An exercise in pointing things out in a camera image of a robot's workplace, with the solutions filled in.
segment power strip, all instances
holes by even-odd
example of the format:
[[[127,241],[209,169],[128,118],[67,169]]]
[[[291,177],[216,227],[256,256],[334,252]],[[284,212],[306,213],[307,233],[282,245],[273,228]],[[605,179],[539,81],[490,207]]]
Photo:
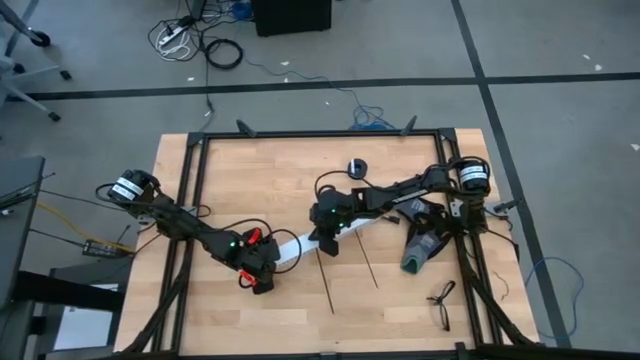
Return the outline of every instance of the power strip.
[[[175,29],[171,30],[173,31],[173,33],[160,39],[160,41],[158,41],[158,45],[165,46],[166,44],[171,42],[171,40],[182,34],[183,31],[186,31],[188,28],[190,28],[193,23],[195,23],[195,19],[191,16],[183,17],[182,19],[180,19],[180,21],[178,21],[178,26]]]

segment white wire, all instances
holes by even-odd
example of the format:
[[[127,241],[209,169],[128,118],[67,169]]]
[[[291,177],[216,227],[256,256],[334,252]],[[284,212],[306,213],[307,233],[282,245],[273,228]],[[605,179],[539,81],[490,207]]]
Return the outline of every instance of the white wire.
[[[180,39],[180,43],[170,49],[163,49],[163,46],[160,45],[160,39],[162,39],[164,37],[164,34],[167,32],[167,28],[166,27],[162,27],[162,30],[160,30],[160,32],[158,33],[158,36],[156,37],[156,52],[158,53],[158,56],[160,56],[160,58],[162,58],[162,60],[164,61],[176,61],[176,60],[181,60],[186,58],[187,56],[189,56],[189,54],[191,54],[191,48],[187,46],[187,44],[191,41],[191,34],[189,33],[189,31],[187,29],[182,31],[182,38]],[[179,56],[179,57],[169,57],[169,55],[171,54],[175,54],[177,52],[179,52],[182,49],[187,49],[187,51]]]

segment chair wheel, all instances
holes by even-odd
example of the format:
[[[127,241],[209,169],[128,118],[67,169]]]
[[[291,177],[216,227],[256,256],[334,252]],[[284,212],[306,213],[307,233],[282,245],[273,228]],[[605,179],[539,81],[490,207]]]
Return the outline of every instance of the chair wheel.
[[[66,70],[60,71],[60,76],[62,76],[62,78],[67,81],[72,79],[71,74],[69,74],[69,72]]]
[[[58,121],[60,121],[61,118],[60,118],[60,116],[58,114],[56,114],[54,112],[50,112],[49,113],[49,119],[51,119],[51,120],[53,120],[55,122],[58,122]]]
[[[27,72],[27,70],[24,68],[24,65],[15,64],[13,65],[13,72],[16,74],[24,74],[25,72]]]
[[[40,41],[31,39],[33,45],[39,47],[47,47],[51,45],[51,38],[49,37],[49,35],[43,33],[42,31],[34,31],[33,33],[40,38]]]

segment table leg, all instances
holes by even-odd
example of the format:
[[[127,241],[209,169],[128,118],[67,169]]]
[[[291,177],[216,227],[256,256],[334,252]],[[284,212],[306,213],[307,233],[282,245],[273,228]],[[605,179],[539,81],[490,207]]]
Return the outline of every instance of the table leg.
[[[31,28],[28,27],[27,24],[25,24],[24,21],[20,19],[18,14],[16,14],[15,11],[13,11],[9,7],[9,5],[7,5],[7,3],[4,2],[3,0],[0,0],[0,15],[2,15],[2,17],[4,17],[4,19],[11,26],[13,26],[16,30],[18,30],[25,36],[28,36],[30,39],[34,41],[38,41],[38,42],[42,41],[42,39],[40,39],[36,34],[34,34],[33,31],[31,31]]]
[[[124,294],[20,271],[16,279],[13,299],[119,312],[124,303]]]
[[[204,4],[207,0],[193,0],[191,2],[191,16],[196,20],[202,19],[202,13],[204,12]]]

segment black floor stripe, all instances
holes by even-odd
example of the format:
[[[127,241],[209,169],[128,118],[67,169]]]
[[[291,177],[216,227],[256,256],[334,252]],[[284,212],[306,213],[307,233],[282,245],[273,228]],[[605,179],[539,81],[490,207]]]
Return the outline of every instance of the black floor stripe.
[[[71,91],[52,93],[28,94],[38,101],[44,100],[76,100],[76,99],[101,99],[121,97],[144,96],[171,96],[171,95],[201,95],[201,94],[229,94],[266,91],[289,90],[322,90],[339,88],[369,88],[389,86],[442,86],[442,85],[476,85],[474,78],[403,78],[403,79],[369,79],[369,80],[343,80],[343,81],[307,81],[294,83],[269,83],[247,85],[216,85],[195,87],[172,87],[157,89],[123,89],[123,90],[98,90],[98,91]]]
[[[456,14],[456,19],[458,20],[460,31],[462,32],[462,39],[464,40],[465,46],[467,48],[467,53],[469,55],[469,60],[471,61],[473,71],[476,74],[477,78],[485,79],[482,64],[480,63],[480,58],[478,56],[478,51],[476,50],[475,44],[473,43],[469,24],[467,23],[464,11],[462,10],[462,5],[460,5],[460,0],[451,0],[451,4],[453,5],[453,10]],[[516,165],[513,161],[504,129],[502,128],[502,124],[500,123],[498,111],[496,110],[496,106],[493,102],[491,91],[489,90],[489,85],[486,81],[483,81],[480,83],[479,88],[480,96],[482,97],[485,110],[487,111],[487,117],[489,118],[491,130],[493,131],[494,138],[496,139],[496,143],[498,145],[498,151],[500,152],[500,156],[502,157],[502,163],[507,174],[507,180],[509,181],[509,186],[511,186],[511,192],[514,198],[523,200],[518,204],[518,214],[520,215],[522,229],[525,234],[525,239],[529,248],[531,260],[533,264],[536,264],[543,258],[542,248],[540,246],[538,234],[536,233],[536,229],[533,224],[531,211],[529,210],[529,206],[527,205],[527,201],[524,197],[522,183],[520,182],[520,177],[518,176]],[[551,276],[549,275],[549,270],[544,263],[542,263],[542,265],[539,267],[536,275],[538,284],[540,285],[540,293],[542,294],[542,299],[547,309],[547,315],[549,316],[551,329],[554,336],[558,337],[556,343],[559,347],[569,348],[571,347],[571,341],[567,337],[567,329],[564,325],[562,312],[560,311],[560,306],[558,305],[558,300],[553,289]]]
[[[603,82],[640,80],[640,72],[609,73],[609,74],[577,74],[577,75],[533,75],[533,76],[492,76],[492,77],[449,77],[449,78],[393,78],[368,80],[342,80],[329,83],[296,82],[269,83],[247,85],[216,85],[194,87],[146,88],[146,89],[116,89],[96,91],[66,91],[28,94],[37,101],[47,100],[82,100],[82,99],[114,99],[128,97],[178,96],[202,94],[234,94],[269,91],[293,90],[323,90],[332,89],[333,85],[340,88],[357,89],[372,87],[398,86],[469,86],[469,85],[519,85],[519,84],[564,84],[576,82]],[[8,97],[8,101],[20,102],[16,97]]]
[[[487,77],[484,80],[480,80],[479,83],[486,83],[488,85],[520,85],[624,80],[640,80],[640,72],[576,75],[492,76]]]
[[[22,21],[24,21],[25,23],[29,22],[29,19],[31,19],[31,15],[33,15],[33,12],[36,10],[36,6],[38,6],[38,0],[29,1],[29,5],[27,5],[27,8],[24,10],[24,14],[22,14]],[[7,50],[4,53],[5,56],[11,57],[11,53],[13,53],[13,49],[15,49],[16,45],[18,44],[18,39],[20,39],[20,36],[24,35],[22,35],[17,30],[13,32],[13,35],[11,35],[9,42],[7,43]]]

